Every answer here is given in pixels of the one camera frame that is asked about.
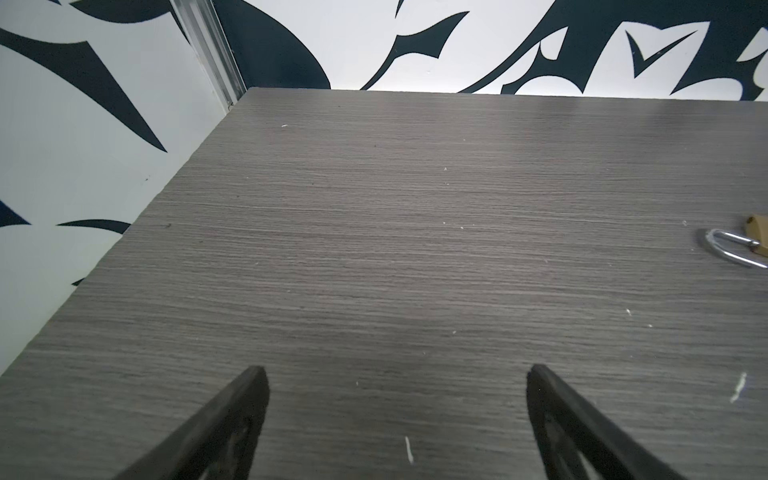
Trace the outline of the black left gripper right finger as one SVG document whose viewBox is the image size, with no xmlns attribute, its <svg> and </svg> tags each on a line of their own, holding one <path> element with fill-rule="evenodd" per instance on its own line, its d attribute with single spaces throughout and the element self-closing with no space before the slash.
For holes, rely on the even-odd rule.
<svg viewBox="0 0 768 480">
<path fill-rule="evenodd" d="M 549 479 L 681 479 L 553 370 L 527 373 L 526 401 Z"/>
</svg>

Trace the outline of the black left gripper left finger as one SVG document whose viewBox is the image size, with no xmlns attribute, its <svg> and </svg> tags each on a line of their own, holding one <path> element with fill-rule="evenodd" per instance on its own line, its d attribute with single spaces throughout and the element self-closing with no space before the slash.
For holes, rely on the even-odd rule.
<svg viewBox="0 0 768 480">
<path fill-rule="evenodd" d="M 118 479 L 247 479 L 270 398 L 250 366 Z"/>
</svg>

